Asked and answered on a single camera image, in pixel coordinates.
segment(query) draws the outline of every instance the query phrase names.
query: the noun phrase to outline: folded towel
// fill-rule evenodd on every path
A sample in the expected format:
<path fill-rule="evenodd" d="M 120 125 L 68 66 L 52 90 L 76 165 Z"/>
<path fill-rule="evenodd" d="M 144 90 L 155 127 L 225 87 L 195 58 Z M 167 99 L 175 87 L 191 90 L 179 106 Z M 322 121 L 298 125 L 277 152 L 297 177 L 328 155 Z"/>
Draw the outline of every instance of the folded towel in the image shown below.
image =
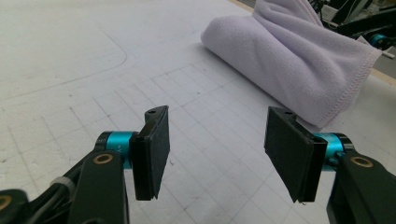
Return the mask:
<path fill-rule="evenodd" d="M 323 28 L 306 0 L 257 0 L 251 17 L 210 22 L 202 42 L 319 128 L 353 102 L 381 54 Z"/>

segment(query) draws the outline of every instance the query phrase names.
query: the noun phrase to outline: brass screw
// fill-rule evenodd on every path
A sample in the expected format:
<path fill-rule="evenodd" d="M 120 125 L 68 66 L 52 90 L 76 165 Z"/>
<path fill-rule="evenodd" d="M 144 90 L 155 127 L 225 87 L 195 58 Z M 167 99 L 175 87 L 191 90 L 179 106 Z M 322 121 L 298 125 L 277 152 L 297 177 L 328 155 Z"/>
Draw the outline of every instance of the brass screw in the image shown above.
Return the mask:
<path fill-rule="evenodd" d="M 111 154 L 102 154 L 102 155 L 95 157 L 95 159 L 93 159 L 93 162 L 98 165 L 103 165 L 103 164 L 106 164 L 112 160 L 113 160 L 113 156 Z"/>
<path fill-rule="evenodd" d="M 12 197 L 9 195 L 0 195 L 0 211 L 7 208 L 12 202 Z"/>
<path fill-rule="evenodd" d="M 365 168 L 372 168 L 374 166 L 371 161 L 364 159 L 363 157 L 351 157 L 350 160 L 353 163 Z"/>

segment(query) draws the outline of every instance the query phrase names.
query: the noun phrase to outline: white towel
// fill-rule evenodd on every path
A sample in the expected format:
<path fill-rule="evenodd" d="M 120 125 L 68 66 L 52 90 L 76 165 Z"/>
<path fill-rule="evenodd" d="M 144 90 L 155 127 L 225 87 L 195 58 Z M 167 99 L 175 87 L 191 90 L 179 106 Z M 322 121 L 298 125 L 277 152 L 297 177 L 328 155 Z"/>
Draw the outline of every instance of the white towel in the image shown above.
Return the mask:
<path fill-rule="evenodd" d="M 251 17 L 210 22 L 202 42 L 319 128 L 353 102 L 381 54 L 323 28 L 306 0 L 257 0 Z"/>

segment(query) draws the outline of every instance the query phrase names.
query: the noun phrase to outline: lavender cloth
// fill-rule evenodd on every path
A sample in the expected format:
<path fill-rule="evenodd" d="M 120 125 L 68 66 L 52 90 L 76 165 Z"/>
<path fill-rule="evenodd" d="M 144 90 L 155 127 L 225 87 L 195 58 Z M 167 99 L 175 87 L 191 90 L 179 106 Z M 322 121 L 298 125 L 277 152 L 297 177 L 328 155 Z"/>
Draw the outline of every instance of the lavender cloth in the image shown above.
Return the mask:
<path fill-rule="evenodd" d="M 202 42 L 319 128 L 353 102 L 381 54 L 323 28 L 306 0 L 258 0 L 251 17 L 214 19 Z"/>

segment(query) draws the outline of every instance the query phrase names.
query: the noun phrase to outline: teal cylindrical connector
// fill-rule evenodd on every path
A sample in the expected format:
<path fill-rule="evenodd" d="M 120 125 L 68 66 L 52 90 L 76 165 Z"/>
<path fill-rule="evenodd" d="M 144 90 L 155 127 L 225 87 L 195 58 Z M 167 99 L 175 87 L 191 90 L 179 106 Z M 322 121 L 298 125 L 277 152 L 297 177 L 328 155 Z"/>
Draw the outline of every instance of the teal cylindrical connector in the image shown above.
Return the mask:
<path fill-rule="evenodd" d="M 124 159 L 124 169 L 132 169 L 129 161 L 129 139 L 133 132 L 112 132 L 107 138 L 106 150 L 117 151 Z"/>
<path fill-rule="evenodd" d="M 333 171 L 334 168 L 331 167 L 330 164 L 333 164 L 335 161 L 337 161 L 335 154 L 337 152 L 344 151 L 341 140 L 337 137 L 337 135 L 333 133 L 314 133 L 314 136 L 323 138 L 327 141 L 327 148 L 322 171 Z"/>

